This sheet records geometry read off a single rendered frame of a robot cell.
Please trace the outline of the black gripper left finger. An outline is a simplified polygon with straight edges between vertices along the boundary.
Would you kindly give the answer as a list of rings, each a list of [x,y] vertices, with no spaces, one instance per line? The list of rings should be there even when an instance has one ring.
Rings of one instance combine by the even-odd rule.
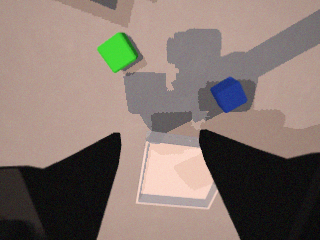
[[[97,240],[120,153],[116,132],[46,169],[0,166],[0,220],[25,222],[34,240]]]

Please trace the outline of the green block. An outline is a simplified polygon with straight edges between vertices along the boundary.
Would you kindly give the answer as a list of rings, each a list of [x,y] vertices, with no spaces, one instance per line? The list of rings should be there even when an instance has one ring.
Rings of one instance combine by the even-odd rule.
[[[114,73],[138,58],[138,53],[123,32],[115,34],[97,47],[97,50]]]

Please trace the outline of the blue block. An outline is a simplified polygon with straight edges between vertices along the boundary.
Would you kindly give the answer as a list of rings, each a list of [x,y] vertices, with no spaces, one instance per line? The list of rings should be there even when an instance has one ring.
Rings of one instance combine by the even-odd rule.
[[[210,89],[218,106],[228,113],[247,102],[247,97],[239,81],[228,77]]]

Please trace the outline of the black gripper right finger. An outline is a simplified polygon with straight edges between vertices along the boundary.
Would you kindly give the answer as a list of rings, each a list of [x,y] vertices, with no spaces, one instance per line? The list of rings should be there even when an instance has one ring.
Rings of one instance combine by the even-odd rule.
[[[285,159],[207,129],[199,145],[240,240],[298,239],[320,192],[320,152]]]

